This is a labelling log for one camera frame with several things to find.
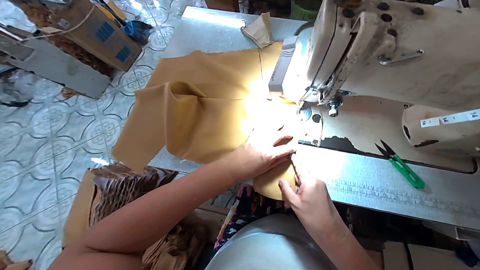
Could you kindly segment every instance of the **blue printing on box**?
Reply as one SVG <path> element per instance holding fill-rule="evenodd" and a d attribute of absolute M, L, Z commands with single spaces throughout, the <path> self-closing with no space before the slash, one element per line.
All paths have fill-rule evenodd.
<path fill-rule="evenodd" d="M 121 50 L 117 53 L 117 55 L 115 56 L 115 58 L 117 58 L 118 60 L 120 60 L 121 62 L 125 62 L 125 60 L 128 58 L 128 56 L 130 55 L 130 49 L 127 47 L 127 46 L 124 46 L 123 48 L 121 48 Z"/>
<path fill-rule="evenodd" d="M 105 43 L 110 36 L 115 32 L 115 29 L 107 22 L 104 22 L 102 26 L 97 30 L 95 36 L 100 40 L 100 42 Z"/>

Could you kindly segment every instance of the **hand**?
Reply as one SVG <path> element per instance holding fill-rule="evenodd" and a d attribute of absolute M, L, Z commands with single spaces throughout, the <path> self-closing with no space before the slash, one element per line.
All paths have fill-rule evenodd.
<path fill-rule="evenodd" d="M 235 182 L 252 179 L 289 159 L 296 144 L 277 144 L 293 136 L 278 128 L 255 128 L 247 141 L 225 157 Z"/>
<path fill-rule="evenodd" d="M 295 193 L 288 181 L 280 180 L 282 198 L 286 207 L 291 207 L 307 232 L 315 239 L 327 237 L 341 238 L 345 233 L 344 225 L 328 194 L 325 182 L 313 177 L 305 166 L 299 163 L 293 154 L 295 169 Z"/>

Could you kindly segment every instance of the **woman's left hand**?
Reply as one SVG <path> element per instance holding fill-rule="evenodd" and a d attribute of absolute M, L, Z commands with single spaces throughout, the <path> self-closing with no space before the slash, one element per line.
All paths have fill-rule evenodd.
<path fill-rule="evenodd" d="M 283 128 L 255 128 L 247 141 L 224 157 L 231 176 L 237 183 L 252 179 L 289 159 L 295 144 L 276 146 L 282 139 L 291 139 Z"/>

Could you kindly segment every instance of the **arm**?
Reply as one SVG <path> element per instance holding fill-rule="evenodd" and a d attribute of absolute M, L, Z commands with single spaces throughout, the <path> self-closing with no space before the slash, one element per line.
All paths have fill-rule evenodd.
<path fill-rule="evenodd" d="M 295 194 L 287 181 L 279 181 L 285 204 L 339 270 L 378 269 L 373 260 L 343 223 L 323 181 L 311 176 L 292 155 L 295 168 Z"/>
<path fill-rule="evenodd" d="M 141 269 L 141 253 L 196 207 L 227 188 L 288 160 L 292 138 L 281 130 L 253 131 L 224 158 L 153 190 L 92 226 L 54 260 L 50 270 Z"/>

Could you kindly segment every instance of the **woman's right hand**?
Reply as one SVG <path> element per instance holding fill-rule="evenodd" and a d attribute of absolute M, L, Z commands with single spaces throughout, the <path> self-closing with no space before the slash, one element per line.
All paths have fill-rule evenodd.
<path fill-rule="evenodd" d="M 298 160 L 291 157 L 295 168 L 295 193 L 288 181 L 278 182 L 286 207 L 291 207 L 307 232 L 320 241 L 337 241 L 348 231 L 328 194 L 325 183 L 314 177 Z"/>

